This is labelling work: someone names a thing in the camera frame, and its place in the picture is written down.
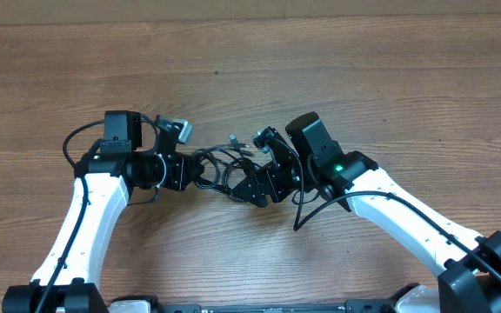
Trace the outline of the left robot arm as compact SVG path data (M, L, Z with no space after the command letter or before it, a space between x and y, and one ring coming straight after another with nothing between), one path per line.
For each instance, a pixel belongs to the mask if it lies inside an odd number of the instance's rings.
M155 296L123 296L107 304L99 291L110 238L132 191L181 191L194 162L176 151L193 131L184 119L151 121L134 111L108 111L104 136L72 164L70 208L48 256L27 285L10 286L4 312L159 312Z

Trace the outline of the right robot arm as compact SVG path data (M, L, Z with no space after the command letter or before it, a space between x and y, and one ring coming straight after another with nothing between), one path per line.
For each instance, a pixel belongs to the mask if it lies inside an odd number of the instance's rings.
M338 204L388 233L438 280L435 289L412 283L387 299L348 300L344 312L501 312L500 230L483 236L442 216L365 154L343 152L316 112L295 118L285 131L287 140L271 127L252 138L272 160L245 172L235 198L264 208L292 192L316 190L324 203L297 213L294 230Z

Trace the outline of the black USB-A to C cable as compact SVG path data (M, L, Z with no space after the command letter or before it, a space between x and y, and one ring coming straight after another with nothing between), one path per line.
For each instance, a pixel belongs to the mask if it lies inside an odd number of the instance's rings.
M230 174L236 170L247 172L259 167L251 160L254 154L247 148L248 144L239 142L235 134L230 134L228 143L195 150L191 156L196 158L198 165L203 166L203 173L193 183L201 190L213 190L224 194L234 203L245 203L232 195L229 181ZM213 168L212 180L203 178L207 163Z

